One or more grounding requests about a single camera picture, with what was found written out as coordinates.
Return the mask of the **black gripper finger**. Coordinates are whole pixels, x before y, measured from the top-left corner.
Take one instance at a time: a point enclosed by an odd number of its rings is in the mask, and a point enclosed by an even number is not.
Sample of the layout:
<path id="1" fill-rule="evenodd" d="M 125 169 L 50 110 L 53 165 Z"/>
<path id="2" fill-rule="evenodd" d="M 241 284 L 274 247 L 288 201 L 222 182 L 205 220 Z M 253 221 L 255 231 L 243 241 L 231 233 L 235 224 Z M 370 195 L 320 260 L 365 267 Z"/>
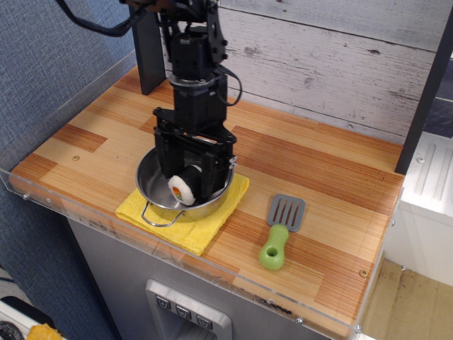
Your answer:
<path id="1" fill-rule="evenodd" d="M 206 152 L 201 158 L 201 189 L 202 198 L 208 198 L 225 186 L 229 172 L 228 159 L 223 154 Z"/>
<path id="2" fill-rule="evenodd" d="M 155 129 L 154 136 L 161 172 L 170 178 L 184 168 L 183 145 L 175 133 L 164 132 L 159 127 Z"/>

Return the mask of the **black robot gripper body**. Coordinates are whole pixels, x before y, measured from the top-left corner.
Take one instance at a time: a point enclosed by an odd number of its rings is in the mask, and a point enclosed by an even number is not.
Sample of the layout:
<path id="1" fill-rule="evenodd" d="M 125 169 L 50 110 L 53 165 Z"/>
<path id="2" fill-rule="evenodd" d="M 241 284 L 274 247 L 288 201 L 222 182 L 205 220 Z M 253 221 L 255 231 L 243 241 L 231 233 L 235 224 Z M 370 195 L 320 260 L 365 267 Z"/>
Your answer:
<path id="1" fill-rule="evenodd" d="M 184 166 L 187 156 L 201 166 L 206 152 L 223 154 L 230 166 L 236 137 L 224 127 L 227 108 L 233 106 L 227 99 L 227 75 L 210 74 L 209 79 L 197 81 L 173 76 L 171 86 L 174 107 L 154 109 L 154 130 L 160 128 L 178 136 L 184 149 Z"/>

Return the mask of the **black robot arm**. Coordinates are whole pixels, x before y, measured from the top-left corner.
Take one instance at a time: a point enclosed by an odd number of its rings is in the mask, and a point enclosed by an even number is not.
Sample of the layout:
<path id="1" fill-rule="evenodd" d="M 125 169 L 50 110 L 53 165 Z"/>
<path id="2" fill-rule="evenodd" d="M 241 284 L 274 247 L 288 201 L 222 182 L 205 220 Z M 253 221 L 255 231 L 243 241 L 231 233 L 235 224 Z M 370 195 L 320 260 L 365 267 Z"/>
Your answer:
<path id="1" fill-rule="evenodd" d="M 154 12 L 164 36 L 169 62 L 174 108 L 157 108 L 154 115 L 156 151 L 166 178 L 179 175 L 186 158 L 193 156 L 201 168 L 195 197 L 207 198 L 224 186 L 234 163 L 236 137 L 224 121 L 232 104 L 227 98 L 227 78 L 235 74 L 222 66 L 227 59 L 219 23 L 217 1 L 127 1 L 136 11 L 122 23 L 106 28 L 75 16 L 65 1 L 58 5 L 76 25 L 110 37 L 123 36 L 148 12 Z"/>

